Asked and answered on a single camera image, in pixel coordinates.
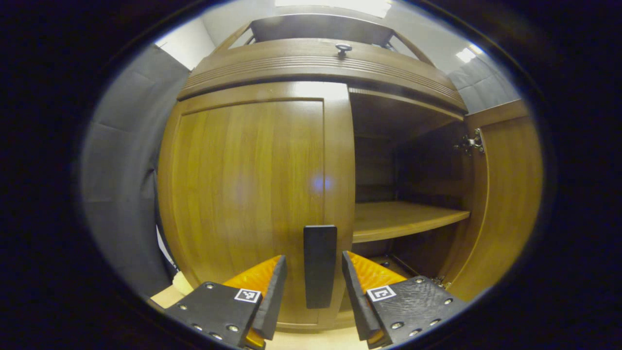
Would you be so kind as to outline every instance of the cabinet shelf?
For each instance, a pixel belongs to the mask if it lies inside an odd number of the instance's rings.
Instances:
[[[356,203],[353,243],[416,234],[464,220],[470,214],[400,201]]]

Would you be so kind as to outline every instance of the open cabinet door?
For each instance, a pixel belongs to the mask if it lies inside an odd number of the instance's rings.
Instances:
[[[471,217],[459,231],[447,290],[471,300],[508,271],[531,235],[542,195],[543,164],[536,126],[516,100],[465,117],[479,129],[484,153],[472,149]]]
[[[331,303],[307,309],[303,229],[335,225],[350,249],[355,201],[352,116],[345,84],[278,82],[178,103],[159,163],[164,234],[190,284],[223,283],[287,257],[281,328],[327,328],[345,284],[337,254]]]

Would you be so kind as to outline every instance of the white wall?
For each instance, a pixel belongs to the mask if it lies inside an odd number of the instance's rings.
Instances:
[[[174,29],[155,44],[189,70],[193,70],[215,48],[200,17]]]
[[[422,10],[399,1],[394,1],[386,17],[380,19],[361,12],[334,7],[275,7],[274,0],[235,0],[207,10],[201,16],[201,20],[214,44],[218,45],[247,22],[293,13],[336,14],[393,28],[418,46],[445,73],[453,72],[463,64],[455,54],[470,44],[466,39],[454,34],[447,26],[428,18]]]

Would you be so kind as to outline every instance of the cabinet knob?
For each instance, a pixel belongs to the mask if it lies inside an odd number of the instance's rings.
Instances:
[[[339,56],[345,56],[346,51],[352,51],[352,46],[348,44],[337,44],[335,47],[339,50]]]

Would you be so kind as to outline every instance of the cabinet hinge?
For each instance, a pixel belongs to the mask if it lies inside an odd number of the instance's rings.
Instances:
[[[471,156],[471,149],[475,148],[479,153],[484,153],[484,140],[481,137],[481,130],[475,129],[473,132],[474,138],[469,138],[468,135],[462,136],[462,140],[458,144],[453,145],[454,150],[464,151],[466,155]]]

